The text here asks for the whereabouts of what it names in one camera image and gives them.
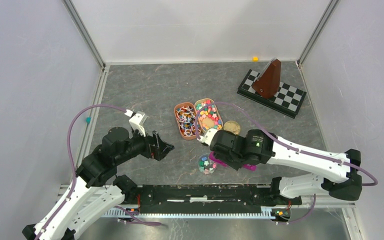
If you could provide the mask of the beige tray of star candies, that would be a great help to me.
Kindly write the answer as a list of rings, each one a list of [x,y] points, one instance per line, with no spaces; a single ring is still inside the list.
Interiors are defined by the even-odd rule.
[[[196,112],[199,114],[198,122],[203,132],[210,129],[221,130],[223,121],[215,102],[210,98],[203,98],[194,104]]]

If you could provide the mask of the orange tray of lollipops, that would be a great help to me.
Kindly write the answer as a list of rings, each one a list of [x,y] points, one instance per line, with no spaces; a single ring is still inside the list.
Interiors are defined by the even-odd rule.
[[[197,133],[201,132],[201,126],[194,105],[191,102],[179,103],[173,111],[181,137],[185,140],[195,139]]]

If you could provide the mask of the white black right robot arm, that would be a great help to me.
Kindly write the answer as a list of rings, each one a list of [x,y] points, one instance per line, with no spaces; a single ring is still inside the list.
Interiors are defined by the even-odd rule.
[[[209,147],[216,159],[235,170],[245,165],[268,164],[306,171],[300,176],[272,179],[268,196],[275,204],[313,194],[357,201],[362,193],[362,177],[358,173],[361,152],[356,149],[339,153],[323,151],[260,129],[249,130],[245,137],[210,129],[199,141]]]

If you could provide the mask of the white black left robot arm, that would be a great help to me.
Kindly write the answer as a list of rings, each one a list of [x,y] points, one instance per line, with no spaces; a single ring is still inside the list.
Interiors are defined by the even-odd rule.
[[[156,131],[141,135],[114,127],[102,142],[85,157],[75,178],[53,209],[38,223],[24,227],[27,240],[77,240],[105,212],[137,198],[137,185],[117,167],[139,155],[162,160],[174,150]]]

